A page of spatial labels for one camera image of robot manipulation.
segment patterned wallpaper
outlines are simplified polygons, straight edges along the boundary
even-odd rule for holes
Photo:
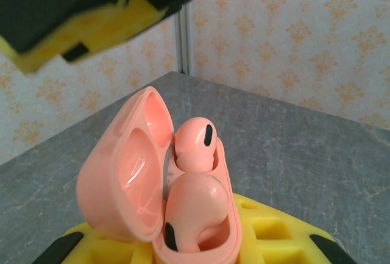
[[[390,0],[195,0],[195,75],[385,129]]]
[[[57,58],[35,75],[0,55],[0,165],[172,70],[172,18],[77,65]]]

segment gray countertop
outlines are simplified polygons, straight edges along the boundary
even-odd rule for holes
[[[389,263],[390,132],[178,73],[151,85],[175,129],[215,123],[235,193],[330,232],[358,263]],[[0,166],[0,263],[32,263],[83,222],[77,174],[127,99]]]

